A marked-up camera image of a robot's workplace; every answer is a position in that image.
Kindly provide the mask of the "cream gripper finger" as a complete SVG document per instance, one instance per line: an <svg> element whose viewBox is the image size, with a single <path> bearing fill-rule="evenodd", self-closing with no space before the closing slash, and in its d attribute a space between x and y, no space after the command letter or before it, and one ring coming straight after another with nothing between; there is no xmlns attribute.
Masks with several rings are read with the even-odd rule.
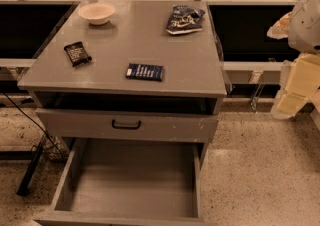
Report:
<svg viewBox="0 0 320 226"><path fill-rule="evenodd" d="M280 90L271 114L276 119L294 117L320 87L320 56L301 53L293 62L285 61L280 74Z"/></svg>
<svg viewBox="0 0 320 226"><path fill-rule="evenodd" d="M288 27L291 19L291 13L283 15L267 31L267 36L273 39L283 39L288 37Z"/></svg>

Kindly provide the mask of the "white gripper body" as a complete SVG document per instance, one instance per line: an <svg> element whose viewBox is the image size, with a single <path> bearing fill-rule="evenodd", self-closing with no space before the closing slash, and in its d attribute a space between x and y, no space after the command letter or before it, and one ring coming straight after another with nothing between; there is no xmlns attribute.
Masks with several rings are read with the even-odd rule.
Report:
<svg viewBox="0 0 320 226"><path fill-rule="evenodd" d="M320 5L298 3L291 14L288 28L289 46L300 52L320 53Z"/></svg>

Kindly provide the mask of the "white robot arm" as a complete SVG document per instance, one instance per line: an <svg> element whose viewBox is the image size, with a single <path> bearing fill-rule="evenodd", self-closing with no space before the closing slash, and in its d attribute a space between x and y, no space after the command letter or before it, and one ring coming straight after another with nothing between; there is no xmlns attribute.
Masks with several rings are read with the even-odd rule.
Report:
<svg viewBox="0 0 320 226"><path fill-rule="evenodd" d="M282 16L267 36L288 39L299 55L284 61L280 73L280 90L271 109L276 119L294 117L320 87L320 0L300 0L293 10Z"/></svg>

